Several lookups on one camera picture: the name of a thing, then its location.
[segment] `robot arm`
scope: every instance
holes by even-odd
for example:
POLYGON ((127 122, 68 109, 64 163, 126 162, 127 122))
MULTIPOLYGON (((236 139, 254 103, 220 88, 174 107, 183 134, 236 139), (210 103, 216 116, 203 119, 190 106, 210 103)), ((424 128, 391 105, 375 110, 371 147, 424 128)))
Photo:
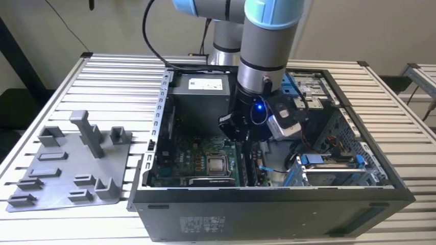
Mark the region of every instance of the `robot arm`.
POLYGON ((262 94, 267 76, 280 87, 304 0, 174 0, 194 16, 244 23, 238 81, 262 94))
POLYGON ((279 88, 304 0, 174 0, 174 3, 178 10, 194 16, 236 22, 244 16, 238 101, 234 113, 220 118, 222 130, 238 141, 271 136, 280 139, 295 134, 302 128, 279 88))
POLYGON ((210 65, 239 65, 243 24, 215 20, 214 49, 208 56, 210 65))

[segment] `white label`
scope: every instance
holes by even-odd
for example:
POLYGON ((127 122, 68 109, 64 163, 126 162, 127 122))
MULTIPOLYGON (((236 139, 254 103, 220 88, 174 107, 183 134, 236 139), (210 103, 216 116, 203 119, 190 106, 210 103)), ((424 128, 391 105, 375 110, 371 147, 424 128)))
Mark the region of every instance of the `white label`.
POLYGON ((223 90, 222 79, 191 78, 188 89, 223 90))
POLYGON ((220 118, 220 122, 226 121, 227 119, 230 119, 232 117, 232 114, 228 114, 226 117, 220 118))

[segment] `motherboard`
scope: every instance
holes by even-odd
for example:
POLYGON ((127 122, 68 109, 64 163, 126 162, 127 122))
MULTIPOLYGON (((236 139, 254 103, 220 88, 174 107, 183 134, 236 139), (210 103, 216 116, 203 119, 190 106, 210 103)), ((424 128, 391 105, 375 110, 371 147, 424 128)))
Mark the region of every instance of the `motherboard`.
POLYGON ((176 136, 175 142, 171 161, 158 165, 155 187, 239 186, 235 142, 183 135, 176 136))

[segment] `cable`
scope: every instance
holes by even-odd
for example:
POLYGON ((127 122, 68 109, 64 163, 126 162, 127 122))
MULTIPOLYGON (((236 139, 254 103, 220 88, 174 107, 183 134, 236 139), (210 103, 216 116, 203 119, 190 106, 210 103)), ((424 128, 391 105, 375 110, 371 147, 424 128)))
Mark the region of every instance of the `cable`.
POLYGON ((339 146, 340 146, 342 150, 346 151, 344 145, 343 145, 342 141, 336 138, 335 135, 327 136, 327 140, 328 140, 330 145, 332 145, 334 147, 338 146, 338 142, 339 142, 339 146))
POLYGON ((210 25, 211 25, 212 19, 206 19, 206 23, 204 23, 204 31, 203 31, 203 40, 202 40, 202 45, 200 45, 200 55, 204 54, 204 40, 206 40, 206 36, 207 36, 207 31, 210 29, 210 25))
POLYGON ((266 166, 259 166, 259 169, 262 170, 266 170, 266 171, 270 171, 270 172, 276 172, 276 173, 280 173, 280 174, 287 174, 288 172, 287 171, 279 171, 271 167, 266 167, 266 166))
POLYGON ((407 102, 407 105, 410 105, 410 102, 411 102, 411 100, 412 100, 412 97, 414 97, 414 95, 415 95, 415 93, 416 93, 416 90, 420 88, 420 86, 418 86, 416 85, 416 88, 415 88, 415 90, 414 90, 414 92, 412 92, 412 94, 411 94, 411 97, 410 97, 410 100, 408 100, 408 102, 407 102))
POLYGON ((146 29, 146 24, 147 24, 147 17, 148 17, 148 13, 150 13, 150 9, 151 9, 151 6, 154 4, 155 0, 150 0, 148 4, 147 4, 147 7, 146 7, 146 11, 144 11, 144 17, 143 17, 143 37, 144 37, 144 41, 146 41, 146 44, 150 48, 150 50, 152 51, 152 53, 156 55, 156 57, 162 60, 162 62, 172 67, 174 69, 178 69, 178 70, 191 70, 191 71, 202 71, 202 70, 206 70, 206 69, 188 69, 188 68, 182 68, 174 64, 171 64, 166 58, 158 53, 158 51, 155 50, 155 48, 152 47, 151 43, 150 43, 150 40, 148 40, 148 37, 147 37, 147 29, 146 29))
POLYGON ((430 113, 431 113, 431 110, 427 111, 427 113, 426 113, 426 115, 424 115, 424 117, 423 117, 423 121, 427 120, 427 118, 428 118, 428 116, 430 116, 430 113))
POLYGON ((78 37, 78 35, 76 35, 76 34, 74 33, 74 31, 70 29, 70 27, 68 27, 68 25, 67 25, 64 19, 62 18, 60 14, 59 14, 58 11, 56 11, 54 5, 50 3, 48 0, 44 0, 44 1, 47 2, 47 4, 50 5, 50 7, 52 8, 52 10, 55 11, 56 15, 59 16, 60 20, 63 21, 63 23, 64 23, 64 25, 66 25, 68 31, 71 32, 71 34, 74 34, 74 36, 76 37, 78 41, 82 43, 82 45, 84 46, 84 48, 86 48, 87 51, 90 52, 90 49, 88 49, 87 45, 84 45, 84 43, 83 43, 83 41, 80 40, 80 38, 78 37))
POLYGON ((311 150, 311 151, 315 151, 316 153, 320 153, 319 151, 316 151, 310 145, 308 145, 308 142, 306 140, 306 136, 304 136, 304 127, 302 126, 302 142, 304 144, 304 146, 311 150))
POLYGON ((260 97, 262 102, 263 102, 263 104, 264 104, 266 119, 264 119, 262 122, 255 122, 255 120, 254 120, 254 108, 255 108, 255 105, 256 105, 256 104, 254 104, 254 105, 252 105, 252 109, 251 109, 251 119, 252 119, 252 123, 254 123, 255 125, 263 125, 263 124, 268 121, 268 108, 267 108, 267 102, 266 102, 266 100, 264 100, 264 98, 263 98, 262 96, 259 96, 259 97, 260 97))
POLYGON ((290 144, 290 153, 286 157, 286 160, 284 160, 284 166, 286 166, 286 169, 290 169, 292 167, 292 165, 290 166, 290 162, 294 164, 294 160, 295 160, 295 157, 298 156, 298 154, 295 153, 295 150, 299 146, 299 143, 300 143, 300 140, 295 140, 291 144, 290 144))

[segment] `sticker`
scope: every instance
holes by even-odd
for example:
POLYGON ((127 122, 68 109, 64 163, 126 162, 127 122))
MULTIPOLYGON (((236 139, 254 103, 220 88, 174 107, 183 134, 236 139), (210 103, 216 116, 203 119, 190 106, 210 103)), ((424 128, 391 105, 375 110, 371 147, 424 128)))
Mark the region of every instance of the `sticker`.
POLYGON ((220 118, 220 122, 224 122, 227 119, 230 119, 232 117, 232 114, 228 114, 226 117, 220 118))
POLYGON ((223 90, 222 79, 191 78, 188 89, 223 90))
POLYGON ((183 233, 222 233, 224 231, 226 216, 180 217, 183 233))

